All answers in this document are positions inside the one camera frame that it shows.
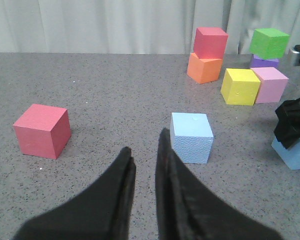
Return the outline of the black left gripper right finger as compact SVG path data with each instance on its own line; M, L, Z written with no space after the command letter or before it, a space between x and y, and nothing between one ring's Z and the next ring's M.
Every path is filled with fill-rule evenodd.
M280 240L281 235L240 213L205 187L171 147L170 131L159 136L155 170L161 240Z

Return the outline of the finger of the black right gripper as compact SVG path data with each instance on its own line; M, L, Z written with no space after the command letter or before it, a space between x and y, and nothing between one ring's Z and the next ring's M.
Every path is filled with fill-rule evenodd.
M284 148L288 149L300 139L300 98L284 101L275 113L278 124L274 135Z

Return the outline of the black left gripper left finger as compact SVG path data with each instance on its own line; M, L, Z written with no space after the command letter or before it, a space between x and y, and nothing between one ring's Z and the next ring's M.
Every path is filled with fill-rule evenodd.
M109 168L68 202L36 216L15 240L126 240L134 197L136 165L124 147Z

